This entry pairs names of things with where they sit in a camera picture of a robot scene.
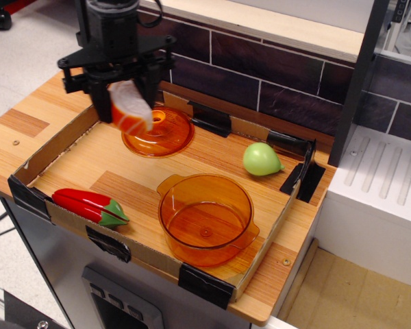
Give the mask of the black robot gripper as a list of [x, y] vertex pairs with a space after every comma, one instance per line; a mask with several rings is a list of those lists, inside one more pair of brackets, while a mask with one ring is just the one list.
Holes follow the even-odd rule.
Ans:
[[100, 121], [112, 122], [112, 102], [107, 85], [133, 80], [150, 108], [155, 106], [162, 74], [173, 67], [171, 35], [142, 35], [163, 18], [139, 17], [139, 1], [77, 1], [79, 51], [58, 60], [67, 93], [90, 95]]

